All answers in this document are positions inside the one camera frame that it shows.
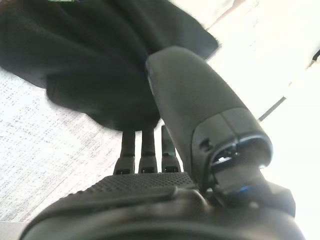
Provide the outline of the robot right five-finger hand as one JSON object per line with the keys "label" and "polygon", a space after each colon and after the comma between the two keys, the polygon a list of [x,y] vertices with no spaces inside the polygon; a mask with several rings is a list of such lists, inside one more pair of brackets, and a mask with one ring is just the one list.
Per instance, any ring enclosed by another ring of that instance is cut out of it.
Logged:
{"label": "robot right five-finger hand", "polygon": [[184,172],[108,176],[44,209],[22,240],[302,240],[289,189],[263,177],[272,142],[199,56],[169,47],[146,61]]}

